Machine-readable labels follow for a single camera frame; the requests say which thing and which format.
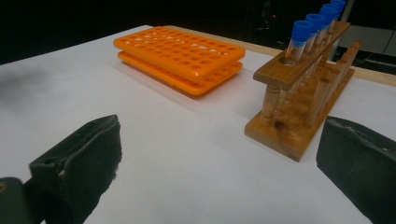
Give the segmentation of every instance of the blue test tube cap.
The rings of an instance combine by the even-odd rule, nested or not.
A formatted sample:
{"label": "blue test tube cap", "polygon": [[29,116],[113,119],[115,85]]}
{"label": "blue test tube cap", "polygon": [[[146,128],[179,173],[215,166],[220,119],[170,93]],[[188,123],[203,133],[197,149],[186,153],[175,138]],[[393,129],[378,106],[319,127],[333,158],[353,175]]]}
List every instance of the blue test tube cap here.
{"label": "blue test tube cap", "polygon": [[313,28],[314,23],[311,21],[295,21],[291,31],[291,39],[296,43],[303,44],[311,36]]}
{"label": "blue test tube cap", "polygon": [[347,2],[344,0],[332,0],[330,3],[338,5],[340,7],[340,12],[341,12],[344,9],[344,6],[346,5]]}
{"label": "blue test tube cap", "polygon": [[305,19],[307,21],[311,21],[314,23],[314,32],[315,34],[319,31],[322,30],[323,28],[326,27],[325,25],[325,17],[323,15],[320,15],[318,13],[310,13],[305,16]]}
{"label": "blue test tube cap", "polygon": [[340,5],[333,4],[333,3],[323,4],[322,7],[333,8],[333,9],[335,9],[337,11],[338,14],[343,10],[343,8],[340,7]]}
{"label": "blue test tube cap", "polygon": [[329,25],[337,16],[337,11],[333,8],[322,7],[319,14],[325,17],[326,25]]}

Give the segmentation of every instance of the clear plastic tube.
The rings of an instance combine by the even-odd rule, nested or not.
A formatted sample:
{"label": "clear plastic tube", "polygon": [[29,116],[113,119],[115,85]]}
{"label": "clear plastic tube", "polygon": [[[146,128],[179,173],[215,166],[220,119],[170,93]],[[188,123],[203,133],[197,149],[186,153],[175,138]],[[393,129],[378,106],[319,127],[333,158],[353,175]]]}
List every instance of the clear plastic tube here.
{"label": "clear plastic tube", "polygon": [[311,35],[314,24],[311,21],[295,21],[285,56],[285,65],[297,64],[303,55],[305,43]]}
{"label": "clear plastic tube", "polygon": [[332,0],[330,3],[338,6],[338,14],[341,14],[347,4],[347,2],[344,0]]}
{"label": "clear plastic tube", "polygon": [[337,10],[330,7],[322,7],[319,12],[320,15],[323,15],[326,19],[326,23],[328,24],[327,30],[323,36],[323,46],[326,45],[332,38],[332,30],[335,24],[335,17],[337,15]]}
{"label": "clear plastic tube", "polygon": [[322,6],[322,8],[325,8],[325,7],[326,7],[326,8],[330,8],[330,9],[334,9],[334,10],[336,11],[335,16],[334,16],[334,19],[333,19],[332,22],[329,24],[329,28],[328,28],[328,30],[327,30],[328,33],[331,33],[331,34],[332,34],[333,29],[334,29],[335,22],[338,21],[338,18],[340,17],[340,7],[337,6],[336,4],[331,4],[331,3],[329,3],[329,4],[324,4],[324,5]]}
{"label": "clear plastic tube", "polygon": [[[326,21],[325,17],[323,15],[320,15],[318,13],[310,13],[305,16],[305,19],[307,21],[311,21],[314,23],[314,27],[317,30],[317,33],[315,34],[315,37],[312,40],[312,46],[309,51],[310,54],[316,53],[320,50],[320,46],[322,43],[323,36],[326,32]],[[314,63],[311,65],[311,67],[308,68],[306,71],[304,78],[306,81],[309,81],[310,79],[313,79],[314,77],[312,76],[312,73],[314,72],[315,68],[317,65]]]}
{"label": "clear plastic tube", "polygon": [[314,46],[315,40],[317,39],[318,32],[323,29],[323,24],[324,24],[325,18],[324,18],[324,16],[322,16],[318,13],[310,13],[305,16],[305,19],[307,21],[311,21],[312,23],[314,23],[314,28],[311,33],[311,36],[306,41],[305,48],[304,48],[304,54],[309,55],[313,51],[312,47]]}

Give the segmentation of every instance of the wooden dowel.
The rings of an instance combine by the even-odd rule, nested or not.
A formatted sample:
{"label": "wooden dowel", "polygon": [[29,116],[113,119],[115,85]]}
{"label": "wooden dowel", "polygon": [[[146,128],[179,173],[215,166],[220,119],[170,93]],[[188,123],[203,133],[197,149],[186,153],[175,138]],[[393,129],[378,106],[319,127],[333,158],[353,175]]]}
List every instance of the wooden dowel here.
{"label": "wooden dowel", "polygon": [[279,98],[277,100],[276,110],[274,112],[275,116],[283,115],[283,105],[285,104],[287,94],[288,93],[286,91],[280,91]]}
{"label": "wooden dowel", "polygon": [[264,101],[262,103],[262,114],[260,116],[260,121],[265,126],[271,126],[272,124],[279,94],[279,88],[267,86],[265,90]]}
{"label": "wooden dowel", "polygon": [[330,98],[332,97],[332,92],[335,90],[336,86],[336,80],[337,78],[340,77],[340,71],[334,68],[329,69],[329,72],[327,73],[327,79],[330,80],[329,84],[329,89],[326,91],[324,100],[322,101],[322,104],[320,105],[319,112],[322,111],[323,107],[329,102]]}
{"label": "wooden dowel", "polygon": [[337,89],[338,85],[340,84],[340,82],[342,80],[341,79],[342,74],[344,74],[344,71],[346,70],[346,68],[347,68],[347,61],[340,59],[340,60],[337,60],[337,62],[335,62],[334,69],[340,71],[340,75],[335,80],[334,86],[332,88],[332,94]]}
{"label": "wooden dowel", "polygon": [[309,106],[309,110],[304,122],[305,127],[310,128],[317,119],[321,102],[324,100],[324,96],[327,90],[329,89],[329,85],[330,85],[330,80],[327,78],[323,77],[318,81],[314,98],[312,99],[311,105]]}
{"label": "wooden dowel", "polygon": [[347,48],[346,52],[349,52],[352,55],[356,55],[356,53],[358,52],[358,48],[355,46],[350,46]]}
{"label": "wooden dowel", "polygon": [[351,47],[356,48],[356,50],[357,50],[356,52],[358,52],[361,49],[361,41],[357,40],[357,41],[353,42]]}
{"label": "wooden dowel", "polygon": [[352,65],[353,63],[353,54],[351,52],[345,52],[341,59],[346,61],[346,67],[344,69],[344,72],[341,74],[341,79],[344,79],[349,71],[350,65]]}

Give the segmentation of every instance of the wooden test tube rack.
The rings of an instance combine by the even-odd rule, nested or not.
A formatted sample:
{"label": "wooden test tube rack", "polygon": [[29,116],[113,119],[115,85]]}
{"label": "wooden test tube rack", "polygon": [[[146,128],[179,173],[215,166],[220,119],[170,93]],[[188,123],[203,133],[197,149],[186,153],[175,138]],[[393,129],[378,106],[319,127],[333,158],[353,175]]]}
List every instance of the wooden test tube rack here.
{"label": "wooden test tube rack", "polygon": [[[335,67],[335,64],[327,63],[332,44],[348,27],[349,22],[336,22],[332,36],[324,47],[296,65],[287,66],[282,63],[286,55],[285,49],[255,72],[253,79],[266,84],[267,87],[262,111],[245,126],[245,134],[247,136],[294,161],[300,160],[321,123],[325,120],[335,101],[355,72],[349,66],[346,68],[346,74],[339,81],[327,103],[315,115],[316,118],[313,124],[304,125],[316,88],[320,86],[318,85],[319,81],[326,79],[325,77],[329,71]],[[307,85],[305,86],[299,85],[301,87],[299,88],[299,93],[292,94],[289,99],[291,104],[283,104],[281,113],[276,113],[276,108],[279,108],[281,104],[280,98],[282,97],[279,97],[280,93],[288,92],[296,82],[301,81],[306,71],[314,62],[320,60],[321,56],[326,57],[326,61],[323,63],[323,60],[321,60],[320,66],[313,72],[314,78],[306,82],[305,84]]]}

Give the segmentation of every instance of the orange test tube rack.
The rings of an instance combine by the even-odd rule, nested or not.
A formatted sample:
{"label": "orange test tube rack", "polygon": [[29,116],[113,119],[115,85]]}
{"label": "orange test tube rack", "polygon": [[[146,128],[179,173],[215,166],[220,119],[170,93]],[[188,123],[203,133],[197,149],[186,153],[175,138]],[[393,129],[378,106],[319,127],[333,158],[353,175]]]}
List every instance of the orange test tube rack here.
{"label": "orange test tube rack", "polygon": [[245,49],[167,27],[152,27],[113,41],[132,67],[192,96],[234,76]]}
{"label": "orange test tube rack", "polygon": [[[253,79],[266,84],[266,93],[262,111],[246,124],[245,135],[294,161],[301,159],[321,123],[352,77],[354,70],[347,68],[346,75],[337,83],[332,96],[322,110],[314,115],[316,118],[313,122],[309,122],[309,125],[306,125],[305,121],[310,113],[310,107],[313,106],[318,82],[326,79],[329,71],[335,69],[336,66],[333,63],[322,64],[314,71],[312,79],[304,80],[305,73],[322,56],[328,56],[327,53],[332,44],[348,27],[348,22],[338,21],[334,25],[331,40],[296,65],[287,66],[282,63],[286,55],[285,49],[254,73]],[[297,91],[291,94],[288,104],[282,104],[278,100],[281,98],[280,93],[292,90],[295,83],[299,83]]]}

